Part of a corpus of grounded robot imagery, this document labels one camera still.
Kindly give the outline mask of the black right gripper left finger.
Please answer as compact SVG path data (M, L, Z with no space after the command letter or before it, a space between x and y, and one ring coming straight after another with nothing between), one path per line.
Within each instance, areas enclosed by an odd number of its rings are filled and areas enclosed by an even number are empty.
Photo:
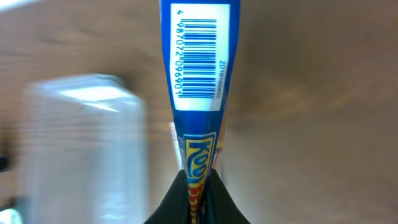
M180 170L155 212L144 224L189 224L190 212L185 172Z

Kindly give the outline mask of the blue Kool Fever box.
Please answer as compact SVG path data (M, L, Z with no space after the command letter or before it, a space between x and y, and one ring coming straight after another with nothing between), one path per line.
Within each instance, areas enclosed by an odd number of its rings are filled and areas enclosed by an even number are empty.
M188 188L188 221L205 223L236 55L240 0L160 0L162 53Z

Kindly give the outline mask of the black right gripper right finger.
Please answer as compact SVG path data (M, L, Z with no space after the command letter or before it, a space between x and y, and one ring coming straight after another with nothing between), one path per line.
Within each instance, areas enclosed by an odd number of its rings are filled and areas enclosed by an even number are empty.
M211 170L205 196L207 224L250 224L234 203L215 169Z

